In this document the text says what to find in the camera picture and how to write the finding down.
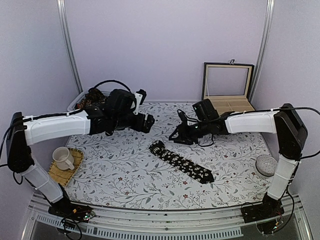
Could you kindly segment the black floral tie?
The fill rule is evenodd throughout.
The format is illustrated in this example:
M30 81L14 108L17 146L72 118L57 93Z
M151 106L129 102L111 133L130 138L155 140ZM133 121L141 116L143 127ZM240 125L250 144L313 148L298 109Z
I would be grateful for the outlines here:
M209 184L215 181L212 172L179 154L166 149L165 144L156 140L149 146L149 151L160 160L183 172L190 178L201 184Z

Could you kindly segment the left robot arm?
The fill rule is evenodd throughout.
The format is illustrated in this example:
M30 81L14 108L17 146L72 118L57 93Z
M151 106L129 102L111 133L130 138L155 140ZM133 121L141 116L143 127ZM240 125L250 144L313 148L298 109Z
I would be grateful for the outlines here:
M38 116L16 112L1 143L1 148L6 149L7 167L43 194L52 214L79 220L92 208L72 203L62 185L33 158L30 146L73 135L111 136L114 131L126 128L147 134L155 119L139 112L146 95L142 89L136 93L114 89L104 102L83 109Z

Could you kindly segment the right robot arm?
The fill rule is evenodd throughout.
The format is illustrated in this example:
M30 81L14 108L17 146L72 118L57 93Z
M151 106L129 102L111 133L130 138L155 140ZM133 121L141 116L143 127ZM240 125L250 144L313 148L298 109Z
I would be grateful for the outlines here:
M279 158L271 185L261 204L244 207L242 213L260 215L262 218L272 217L276 213L282 214L281 198L295 177L308 136L308 130L296 108L285 103L276 109L228 111L219 115L208 99L197 102L192 107L198 119L188 119L187 115L179 110L181 124L169 136L169 140L174 143L193 145L209 134L271 133L277 136Z

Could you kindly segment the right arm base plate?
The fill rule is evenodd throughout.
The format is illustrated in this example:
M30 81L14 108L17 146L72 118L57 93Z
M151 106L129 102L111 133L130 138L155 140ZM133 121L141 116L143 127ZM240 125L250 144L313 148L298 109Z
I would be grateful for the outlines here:
M240 208L245 223L261 221L277 216L282 216L285 211L282 204L273 207L270 204L243 204Z

